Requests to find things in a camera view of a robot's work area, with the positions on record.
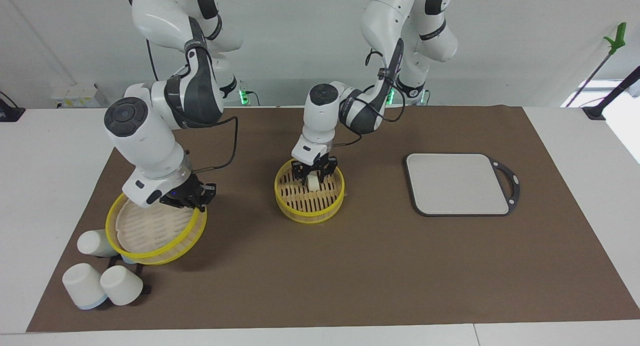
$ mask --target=small white object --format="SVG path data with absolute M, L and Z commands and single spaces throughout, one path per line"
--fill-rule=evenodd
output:
M 62 284 L 80 310 L 96 308 L 107 299 L 100 285 L 100 273 L 88 263 L 71 266 L 62 275 Z
M 320 191 L 320 180 L 318 180 L 318 173 L 313 171 L 306 177 L 306 187 L 309 191 Z
M 118 251 L 109 244 L 107 232 L 103 229 L 88 230 L 78 237 L 76 243 L 78 251 L 85 255 L 95 257 L 114 257 L 118 255 Z
M 142 293 L 142 278 L 125 266 L 108 268 L 100 278 L 100 285 L 114 305 L 123 306 L 132 303 Z

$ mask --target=white table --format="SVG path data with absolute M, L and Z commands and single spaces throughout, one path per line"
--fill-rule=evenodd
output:
M 640 305 L 640 164 L 579 109 L 525 111 Z M 23 334 L 112 150 L 104 112 L 30 109 L 0 123 L 0 345 L 640 345 L 640 319 Z

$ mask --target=cutting board handle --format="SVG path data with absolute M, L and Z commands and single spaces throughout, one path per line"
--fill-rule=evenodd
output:
M 507 205 L 509 206 L 508 214 L 510 214 L 512 213 L 512 211 L 514 211 L 515 207 L 518 205 L 518 201 L 520 200 L 520 188 L 521 188 L 520 180 L 518 176 L 516 176 L 514 171 L 512 171 L 512 169 L 494 160 L 491 157 L 488 157 L 488 158 L 489 158 L 489 161 L 491 162 L 491 166 L 493 167 L 493 169 L 503 173 L 507 177 L 507 180 L 509 181 L 510 188 L 512 189 L 512 193 L 510 194 L 507 193 L 507 191 L 505 191 L 504 188 L 502 189 L 502 193 L 504 194 L 505 200 L 507 201 Z

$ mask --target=green tool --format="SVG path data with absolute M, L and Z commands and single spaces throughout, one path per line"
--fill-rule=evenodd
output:
M 569 107 L 574 102 L 574 100 L 576 100 L 578 95 L 580 95 L 580 93 L 582 93 L 582 91 L 585 90 L 585 87 L 587 87 L 587 84 L 589 84 L 589 82 L 594 79 L 598 71 L 601 70 L 602 66 L 604 66 L 604 64 L 606 64 L 607 61 L 609 61 L 610 57 L 612 57 L 613 54 L 615 54 L 619 48 L 626 45 L 625 43 L 626 30 L 627 30 L 627 23 L 622 22 L 621 24 L 617 25 L 617 32 L 615 32 L 615 40 L 612 40 L 611 37 L 604 36 L 604 39 L 611 44 L 611 50 L 608 52 L 608 55 L 604 57 L 602 62 L 600 62 L 600 64 L 596 67 L 596 69 L 591 73 L 591 75 L 589 75 L 589 78 L 587 78 L 584 84 L 582 84 L 582 87 L 580 87 L 578 92 L 576 92 L 575 95 L 573 95 L 573 98 L 571 98 L 571 100 L 569 101 L 569 103 L 566 104 L 565 107 Z

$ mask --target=steamer basket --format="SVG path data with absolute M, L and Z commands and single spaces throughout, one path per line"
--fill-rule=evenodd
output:
M 122 193 L 107 215 L 105 230 L 114 250 L 138 264 L 162 265 L 182 257 L 201 237 L 207 210 L 153 204 L 141 208 Z M 124 243 L 131 252 L 121 244 Z
M 315 225 L 331 219 L 345 199 L 345 178 L 340 168 L 325 177 L 319 191 L 309 191 L 302 180 L 295 180 L 291 161 L 276 174 L 273 189 L 279 209 L 297 223 Z

